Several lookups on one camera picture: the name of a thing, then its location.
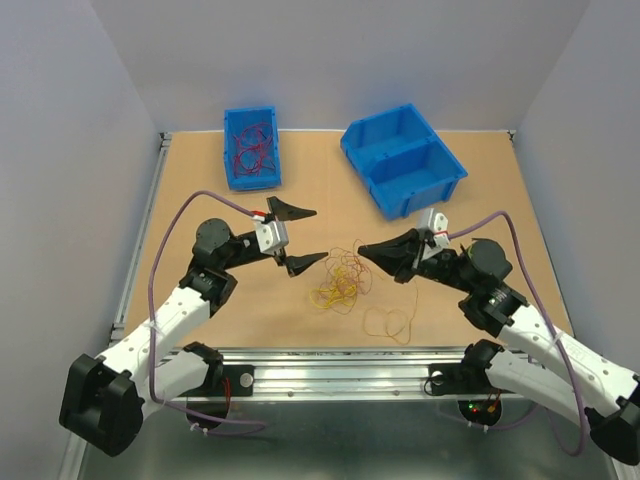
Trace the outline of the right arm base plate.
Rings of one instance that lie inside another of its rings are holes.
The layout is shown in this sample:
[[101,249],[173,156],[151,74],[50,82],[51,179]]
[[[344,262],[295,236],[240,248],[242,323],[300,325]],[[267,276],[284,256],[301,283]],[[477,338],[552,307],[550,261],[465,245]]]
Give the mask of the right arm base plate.
[[464,363],[432,363],[427,366],[423,391],[430,396],[483,395],[491,385],[484,371]]

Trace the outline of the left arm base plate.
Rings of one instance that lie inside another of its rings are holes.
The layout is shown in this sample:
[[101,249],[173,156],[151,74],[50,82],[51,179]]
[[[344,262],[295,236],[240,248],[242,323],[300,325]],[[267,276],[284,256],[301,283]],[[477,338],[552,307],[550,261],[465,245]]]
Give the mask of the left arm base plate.
[[203,383],[187,390],[187,397],[251,397],[255,368],[250,364],[210,367]]

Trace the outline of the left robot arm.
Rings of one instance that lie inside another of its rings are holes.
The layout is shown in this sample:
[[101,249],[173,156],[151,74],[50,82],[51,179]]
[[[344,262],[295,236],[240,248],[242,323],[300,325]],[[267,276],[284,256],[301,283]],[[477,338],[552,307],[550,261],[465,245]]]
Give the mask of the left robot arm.
[[230,424],[228,417],[201,414],[176,401],[194,389],[215,392],[222,384],[222,355],[199,342],[183,347],[171,360],[166,355],[226,304],[237,286],[231,269],[272,259],[296,277],[326,256],[286,252],[286,223],[312,217],[314,211],[275,196],[268,198],[265,212],[225,204],[247,216],[252,229],[236,235],[220,218],[202,222],[186,273],[168,298],[156,303],[149,284],[148,319],[97,356],[80,355],[69,368],[59,423],[111,457],[125,451],[144,421],[162,408],[185,413],[204,434],[211,431],[209,423]]

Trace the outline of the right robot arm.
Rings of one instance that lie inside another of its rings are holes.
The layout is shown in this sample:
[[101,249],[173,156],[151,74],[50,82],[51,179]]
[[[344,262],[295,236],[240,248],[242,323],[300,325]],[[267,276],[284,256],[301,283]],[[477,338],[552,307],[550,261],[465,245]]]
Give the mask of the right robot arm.
[[512,270],[503,248],[475,239],[460,250],[445,234],[411,229],[377,244],[359,247],[398,283],[416,276],[465,293],[459,308],[477,329],[528,355],[517,358],[495,347],[460,366],[463,384],[508,390],[589,428],[592,441],[610,457],[639,463],[639,375],[607,360],[562,329],[507,285]]

